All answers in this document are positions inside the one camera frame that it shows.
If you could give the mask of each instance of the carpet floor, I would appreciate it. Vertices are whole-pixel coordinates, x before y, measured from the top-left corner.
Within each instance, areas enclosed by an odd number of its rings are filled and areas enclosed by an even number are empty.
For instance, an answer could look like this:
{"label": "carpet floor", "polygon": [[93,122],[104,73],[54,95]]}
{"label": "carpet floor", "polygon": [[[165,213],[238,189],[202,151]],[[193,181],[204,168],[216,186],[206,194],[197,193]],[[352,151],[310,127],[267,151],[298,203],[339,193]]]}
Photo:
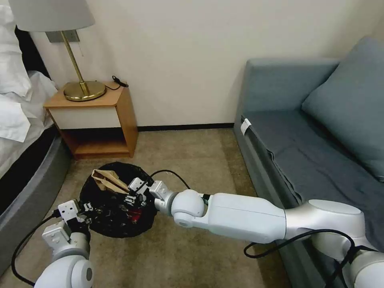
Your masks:
{"label": "carpet floor", "polygon": [[[200,193],[256,196],[231,129],[141,132],[132,159],[73,161],[52,207],[78,198],[92,170],[113,161],[140,166],[148,174],[171,169]],[[175,192],[184,190],[172,174],[161,173],[154,178],[163,180]],[[31,280],[36,280],[50,263],[51,251],[41,239],[42,231],[32,236],[16,262],[18,271]],[[246,258],[243,248],[247,242],[182,228],[160,213],[152,229],[135,238],[91,234],[94,288],[290,287],[278,253],[259,260]],[[254,250],[258,253],[266,248],[257,245]],[[29,286],[8,269],[0,278],[0,287]]]}

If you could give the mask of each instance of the wooden nightstand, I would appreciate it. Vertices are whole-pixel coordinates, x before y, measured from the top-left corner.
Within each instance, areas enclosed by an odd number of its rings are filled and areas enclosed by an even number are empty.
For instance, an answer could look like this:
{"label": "wooden nightstand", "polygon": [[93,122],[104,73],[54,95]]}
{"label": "wooden nightstand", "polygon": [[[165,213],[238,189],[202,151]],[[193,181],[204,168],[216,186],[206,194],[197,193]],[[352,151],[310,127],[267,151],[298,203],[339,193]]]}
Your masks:
{"label": "wooden nightstand", "polygon": [[128,88],[107,88],[100,98],[85,102],[66,100],[61,89],[44,107],[75,159],[133,157],[138,132]]}

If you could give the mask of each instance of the sofa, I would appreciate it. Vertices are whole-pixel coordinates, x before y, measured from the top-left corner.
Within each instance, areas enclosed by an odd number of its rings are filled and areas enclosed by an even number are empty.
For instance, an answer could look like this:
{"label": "sofa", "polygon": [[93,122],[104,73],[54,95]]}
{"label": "sofa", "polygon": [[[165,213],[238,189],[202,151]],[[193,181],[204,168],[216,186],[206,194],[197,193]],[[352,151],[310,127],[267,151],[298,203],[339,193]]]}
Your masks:
{"label": "sofa", "polygon": [[[339,63],[329,58],[249,60],[234,133],[259,197],[285,209],[310,199],[356,206],[365,214],[368,240],[384,251],[384,184],[344,139],[329,131],[331,125],[302,109]],[[244,119],[251,126],[243,134]],[[335,269],[335,261],[315,250],[309,239],[279,252],[293,288],[324,287]],[[334,287],[344,287],[340,277]]]}

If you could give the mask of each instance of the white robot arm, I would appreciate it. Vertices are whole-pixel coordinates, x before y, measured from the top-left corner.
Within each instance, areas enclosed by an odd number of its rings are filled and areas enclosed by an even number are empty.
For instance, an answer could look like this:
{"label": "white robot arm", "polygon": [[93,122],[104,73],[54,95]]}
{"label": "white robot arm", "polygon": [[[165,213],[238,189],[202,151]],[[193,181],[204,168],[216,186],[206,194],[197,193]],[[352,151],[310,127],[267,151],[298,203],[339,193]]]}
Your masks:
{"label": "white robot arm", "polygon": [[[345,233],[319,233],[311,236],[313,245],[320,252],[341,262],[350,251],[351,239],[356,246],[363,245],[373,251],[361,250],[350,265],[350,280],[355,288],[384,287],[384,254],[365,237],[364,214],[347,204],[309,200],[293,209],[283,210],[263,198],[217,193],[199,194],[194,190],[175,193],[162,181],[150,187],[134,179],[129,187],[141,193],[149,189],[155,197],[156,208],[173,216],[176,224],[197,227],[226,237],[265,244],[275,240],[289,240],[304,232],[332,229]],[[88,261],[89,244],[82,233],[70,233],[66,222],[84,221],[71,200],[59,206],[64,219],[47,227],[45,241],[54,249],[53,263],[46,268],[36,282],[36,288],[90,288],[93,269]]]}

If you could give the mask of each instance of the black trash bag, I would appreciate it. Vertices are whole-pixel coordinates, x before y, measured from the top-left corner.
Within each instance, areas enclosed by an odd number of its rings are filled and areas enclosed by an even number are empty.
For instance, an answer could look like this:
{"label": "black trash bag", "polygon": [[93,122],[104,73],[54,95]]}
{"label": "black trash bag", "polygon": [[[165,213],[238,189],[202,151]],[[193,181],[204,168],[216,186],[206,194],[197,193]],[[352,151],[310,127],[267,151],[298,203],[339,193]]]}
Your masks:
{"label": "black trash bag", "polygon": [[[101,166],[101,170],[113,170],[119,179],[129,185],[136,177],[147,181],[147,186],[153,184],[144,170],[127,163],[113,162]],[[144,192],[146,205],[141,206],[140,197],[136,196],[133,206],[124,201],[125,195],[109,190],[102,191],[95,180],[89,176],[80,192],[80,205],[90,203],[93,210],[87,211],[91,219],[89,228],[99,234],[112,238],[135,237],[152,227],[157,214],[154,200],[149,189]]]}

